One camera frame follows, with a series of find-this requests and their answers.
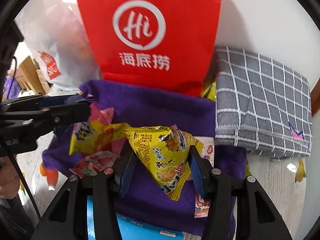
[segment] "black cable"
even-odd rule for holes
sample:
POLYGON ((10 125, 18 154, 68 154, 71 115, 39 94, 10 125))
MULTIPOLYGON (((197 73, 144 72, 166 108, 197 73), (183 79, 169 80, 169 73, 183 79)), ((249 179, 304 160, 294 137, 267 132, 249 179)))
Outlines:
POLYGON ((35 208, 35 211, 36 211, 36 214, 38 216, 38 219, 40 220, 41 219, 41 215, 40 215, 39 209, 37 207, 37 204, 35 202, 35 199, 33 198, 33 195, 32 195, 32 193, 30 191, 30 188, 28 187, 28 184, 26 182, 26 179, 24 178, 24 176, 22 174, 22 171, 21 171, 17 161, 13 156, 12 151, 10 150, 9 146, 7 145, 7 142, 5 141, 5 139, 4 139, 4 137, 3 137, 3 135, 1 133, 0 133, 0 145, 4 149, 4 151, 7 153, 9 160, 11 161, 12 165, 16 169, 21 182, 22 182, 24 188, 26 189, 26 191, 28 193, 28 196, 29 196, 29 198, 30 198, 30 200, 32 202, 32 205, 35 208))
POLYGON ((17 58, 15 56, 13 56, 13 59, 15 60, 16 64, 14 66, 14 73, 13 73, 13 77, 12 77, 12 82, 10 84, 10 88, 8 90, 8 93, 7 93, 7 99, 9 97, 9 94, 10 94, 10 90, 11 90, 11 87, 12 87, 12 84, 13 84, 13 81, 14 81, 14 77, 16 76, 16 71, 17 71, 17 58))

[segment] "yellow snack bag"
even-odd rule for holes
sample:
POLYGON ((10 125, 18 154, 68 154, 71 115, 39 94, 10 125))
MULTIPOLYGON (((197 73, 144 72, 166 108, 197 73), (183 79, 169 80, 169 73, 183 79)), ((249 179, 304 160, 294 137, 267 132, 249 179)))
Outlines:
POLYGON ((201 97, 207 98, 207 99, 215 102, 217 100, 217 85, 216 85, 216 83, 213 82, 207 88, 203 89, 201 92, 201 97))
POLYGON ((76 123, 71 135, 69 155, 77 152, 91 155, 101 151, 112 151, 112 142, 125 138, 121 133, 121 126, 121 123, 104 125, 99 121, 76 123))
POLYGON ((190 145, 201 152, 203 143, 187 132, 164 126, 133 128, 124 124, 122 132, 162 191, 177 201, 191 174, 187 163, 190 145))

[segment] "black clamp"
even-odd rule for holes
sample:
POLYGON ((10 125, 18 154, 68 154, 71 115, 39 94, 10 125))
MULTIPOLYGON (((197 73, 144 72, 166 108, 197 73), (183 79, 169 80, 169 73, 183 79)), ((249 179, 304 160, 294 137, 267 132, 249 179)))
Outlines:
MULTIPOLYGON (((55 127, 88 120, 87 102, 65 104, 68 96, 30 96, 0 103, 0 133, 13 154, 37 149, 36 140, 55 127)), ((0 157, 6 156, 0 147, 0 157)))
MULTIPOLYGON (((96 240, 122 240, 113 199, 128 191, 136 161, 137 156, 127 142, 112 168, 83 179, 72 175, 49 205, 31 240, 88 239, 89 195, 93 196, 96 240)), ((190 147, 188 162, 197 192, 211 200, 202 240, 228 239, 231 197, 237 197, 238 201, 236 239, 292 240, 281 215, 255 177, 234 179, 212 169, 194 146, 190 147)))

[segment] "red logo on white bag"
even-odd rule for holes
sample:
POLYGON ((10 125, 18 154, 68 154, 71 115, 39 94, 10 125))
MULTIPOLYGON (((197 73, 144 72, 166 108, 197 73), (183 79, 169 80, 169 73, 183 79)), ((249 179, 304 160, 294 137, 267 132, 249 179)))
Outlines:
POLYGON ((47 74, 49 76, 49 79, 52 80, 53 78, 60 76, 61 72, 58 70, 57 62, 54 59, 54 57, 45 52, 39 53, 40 58, 44 61, 45 65, 47 66, 47 74))
POLYGON ((120 5, 113 15, 112 24, 118 38, 137 50, 150 50, 158 46, 166 29, 160 10, 143 0, 130 0, 120 5))

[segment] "purple cloth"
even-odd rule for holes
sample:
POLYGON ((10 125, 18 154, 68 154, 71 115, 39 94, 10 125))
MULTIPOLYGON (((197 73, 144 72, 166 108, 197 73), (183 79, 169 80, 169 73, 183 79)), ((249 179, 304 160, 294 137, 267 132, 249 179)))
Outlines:
POLYGON ((4 83, 4 87, 5 87, 5 98, 7 98, 7 99, 17 98, 20 91, 21 91, 21 87, 19 86, 18 82, 13 77, 6 78, 5 83, 4 83), (11 83, 12 83, 12 87, 10 90, 10 95, 8 95, 11 83))
MULTIPOLYGON (((100 109, 115 109, 113 123, 127 122, 133 127, 176 124, 194 136, 215 135, 215 103, 207 99, 108 81, 90 81, 80 89, 84 96, 93 95, 100 109)), ((69 129, 62 138, 54 138, 43 152, 45 166, 59 169, 67 176, 68 168, 81 158, 68 155, 70 137, 69 129)), ((243 178, 245 149, 221 146, 216 149, 215 167, 243 178)), ((187 181, 180 199, 170 200, 138 162, 128 193, 115 201, 116 210, 155 226, 202 235, 206 218, 194 218, 195 193, 193 181, 187 181)), ((230 235, 234 228, 232 215, 230 235)))

